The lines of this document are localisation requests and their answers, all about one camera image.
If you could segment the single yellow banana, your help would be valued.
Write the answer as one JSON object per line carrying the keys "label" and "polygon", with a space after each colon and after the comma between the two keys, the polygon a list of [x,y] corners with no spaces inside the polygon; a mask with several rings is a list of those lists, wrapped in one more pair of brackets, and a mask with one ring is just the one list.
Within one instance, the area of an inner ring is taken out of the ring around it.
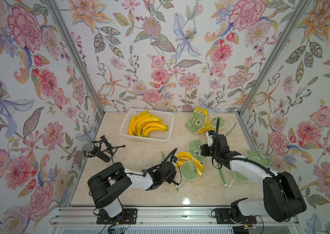
{"label": "single yellow banana", "polygon": [[146,118],[148,115],[148,110],[143,111],[142,113],[140,113],[137,117],[136,120],[134,121],[133,125],[132,125],[132,131],[137,134],[137,124],[139,122],[139,120]]}
{"label": "single yellow banana", "polygon": [[136,116],[133,116],[130,120],[130,124],[129,124],[129,128],[128,128],[128,134],[130,136],[135,136],[136,133],[135,133],[135,127],[133,126],[134,122],[136,121]]}
{"label": "single yellow banana", "polygon": [[192,156],[188,152],[180,152],[177,154],[177,165],[181,167],[185,162],[192,162]]}

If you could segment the zip-top bag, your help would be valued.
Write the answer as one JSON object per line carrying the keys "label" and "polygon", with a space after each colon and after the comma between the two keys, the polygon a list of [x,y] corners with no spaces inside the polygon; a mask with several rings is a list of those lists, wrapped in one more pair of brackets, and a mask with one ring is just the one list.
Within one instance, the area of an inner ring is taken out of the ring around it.
{"label": "zip-top bag", "polygon": [[175,157],[180,152],[188,152],[192,156],[192,162],[185,162],[181,167],[177,165],[177,157],[172,161],[177,172],[174,180],[180,183],[180,185],[171,184],[175,191],[196,189],[201,186],[203,179],[207,177],[207,159],[201,156],[201,146],[204,143],[202,139],[197,138],[183,144],[174,145],[177,149],[174,154]]}
{"label": "zip-top bag", "polygon": [[243,174],[245,177],[249,178],[260,187],[263,187],[263,181],[267,177],[275,176],[275,174],[269,169],[260,165],[258,162],[244,158],[240,153],[236,151],[222,153],[220,150],[217,150],[216,152],[213,152],[211,156],[223,167]]}
{"label": "zip-top bag", "polygon": [[185,128],[193,134],[202,134],[209,131],[216,131],[217,128],[224,130],[227,126],[227,120],[220,116],[210,117],[205,108],[197,107],[185,123]]}

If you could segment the yellow banana bunch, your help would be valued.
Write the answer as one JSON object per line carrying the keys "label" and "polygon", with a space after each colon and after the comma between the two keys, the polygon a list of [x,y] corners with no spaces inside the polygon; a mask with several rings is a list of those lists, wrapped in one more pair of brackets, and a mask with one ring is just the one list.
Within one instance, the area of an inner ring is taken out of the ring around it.
{"label": "yellow banana bunch", "polygon": [[159,117],[148,116],[139,120],[137,124],[137,136],[149,137],[154,131],[168,131],[169,127],[163,124],[163,120]]}

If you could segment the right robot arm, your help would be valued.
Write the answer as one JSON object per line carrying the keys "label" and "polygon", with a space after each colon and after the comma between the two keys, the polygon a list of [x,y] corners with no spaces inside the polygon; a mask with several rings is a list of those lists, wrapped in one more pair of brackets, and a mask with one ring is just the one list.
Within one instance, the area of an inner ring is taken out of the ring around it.
{"label": "right robot arm", "polygon": [[277,222],[283,222],[306,211],[306,203],[292,174],[270,170],[231,151],[223,134],[209,131],[207,140],[201,147],[202,156],[244,175],[263,190],[262,198],[243,198],[233,202],[230,206],[232,221],[238,223],[249,216],[270,216]]}

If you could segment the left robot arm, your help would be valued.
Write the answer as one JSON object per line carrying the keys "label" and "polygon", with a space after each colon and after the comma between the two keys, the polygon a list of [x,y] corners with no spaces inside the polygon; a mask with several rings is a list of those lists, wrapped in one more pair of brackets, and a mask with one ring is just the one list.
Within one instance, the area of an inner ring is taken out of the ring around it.
{"label": "left robot arm", "polygon": [[95,208],[102,209],[111,219],[116,221],[124,214],[119,196],[127,189],[152,191],[163,183],[176,184],[176,168],[173,163],[162,162],[141,172],[126,169],[117,162],[95,174],[88,180],[89,195]]}

